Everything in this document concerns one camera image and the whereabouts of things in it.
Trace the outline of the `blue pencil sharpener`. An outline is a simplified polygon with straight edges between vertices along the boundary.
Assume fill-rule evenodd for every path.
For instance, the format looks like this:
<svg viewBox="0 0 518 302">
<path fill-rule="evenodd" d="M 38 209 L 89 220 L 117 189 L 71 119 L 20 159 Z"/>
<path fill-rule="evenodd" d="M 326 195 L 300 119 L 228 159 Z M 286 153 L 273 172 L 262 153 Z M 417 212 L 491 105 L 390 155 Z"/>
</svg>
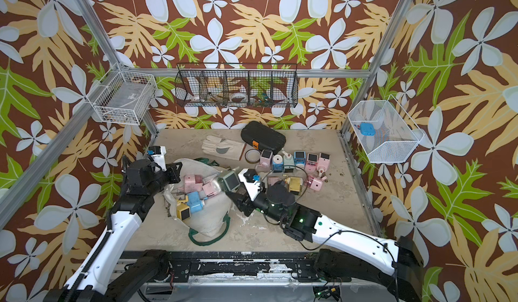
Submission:
<svg viewBox="0 0 518 302">
<path fill-rule="evenodd" d="M 284 172 L 284 160 L 280 154 L 274 155 L 272 158 L 272 171 L 273 172 Z"/>
<path fill-rule="evenodd" d="M 306 165 L 306 159 L 307 159 L 307 155 L 306 155 L 305 151 L 295 151 L 294 152 L 294 163 L 295 163 L 296 167 L 304 169 L 305 165 Z"/>
</svg>

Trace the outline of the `green pencil sharpener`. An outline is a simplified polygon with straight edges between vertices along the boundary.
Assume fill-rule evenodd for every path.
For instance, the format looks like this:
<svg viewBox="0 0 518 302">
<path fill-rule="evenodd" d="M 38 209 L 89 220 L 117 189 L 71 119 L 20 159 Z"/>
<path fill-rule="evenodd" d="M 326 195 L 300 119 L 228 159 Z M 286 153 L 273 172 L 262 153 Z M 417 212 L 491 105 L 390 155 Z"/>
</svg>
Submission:
<svg viewBox="0 0 518 302">
<path fill-rule="evenodd" d="M 282 156 L 283 156 L 284 172 L 285 173 L 294 172 L 294 170 L 295 170 L 294 156 L 286 151 L 282 152 Z"/>
</svg>

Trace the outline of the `cream tote bag green handles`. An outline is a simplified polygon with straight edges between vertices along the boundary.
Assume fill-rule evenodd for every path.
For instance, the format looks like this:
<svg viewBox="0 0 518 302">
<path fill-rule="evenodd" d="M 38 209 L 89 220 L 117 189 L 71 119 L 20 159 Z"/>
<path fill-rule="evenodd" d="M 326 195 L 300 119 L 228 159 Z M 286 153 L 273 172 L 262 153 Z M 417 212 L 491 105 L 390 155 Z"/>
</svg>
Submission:
<svg viewBox="0 0 518 302">
<path fill-rule="evenodd" d="M 180 182 L 163 191 L 168 216 L 188 228 L 189 240 L 207 247 L 221 241 L 230 228 L 231 200 L 218 178 L 227 170 L 198 160 L 180 158 Z"/>
</svg>

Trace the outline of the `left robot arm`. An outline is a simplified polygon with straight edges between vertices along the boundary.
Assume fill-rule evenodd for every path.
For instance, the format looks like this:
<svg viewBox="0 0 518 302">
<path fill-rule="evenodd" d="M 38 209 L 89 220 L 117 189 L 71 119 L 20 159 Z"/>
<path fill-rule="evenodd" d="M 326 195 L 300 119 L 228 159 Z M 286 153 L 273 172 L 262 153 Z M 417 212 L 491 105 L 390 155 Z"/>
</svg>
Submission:
<svg viewBox="0 0 518 302">
<path fill-rule="evenodd" d="M 106 227 L 88 257 L 61 289 L 52 289 L 44 301 L 129 301 L 144 283 L 166 279 L 170 262 L 165 250 L 144 252 L 123 274 L 111 279 L 128 242 L 139 229 L 154 196 L 181 181 L 182 164 L 161 167 L 147 159 L 127 165 L 119 199 L 106 214 Z"/>
</svg>

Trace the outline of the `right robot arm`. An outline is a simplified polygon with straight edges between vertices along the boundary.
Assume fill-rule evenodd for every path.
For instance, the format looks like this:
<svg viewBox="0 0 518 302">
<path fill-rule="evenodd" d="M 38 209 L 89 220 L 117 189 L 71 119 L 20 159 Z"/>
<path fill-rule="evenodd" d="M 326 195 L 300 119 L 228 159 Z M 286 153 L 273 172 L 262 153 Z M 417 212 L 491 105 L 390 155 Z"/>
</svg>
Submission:
<svg viewBox="0 0 518 302">
<path fill-rule="evenodd" d="M 319 276 L 367 280 L 386 287 L 398 301 L 422 301 L 424 259 L 411 239 L 383 239 L 341 225 L 298 203 L 281 183 L 269 188 L 244 183 L 226 195 L 246 216 L 258 210 L 288 237 L 315 243 Z"/>
</svg>

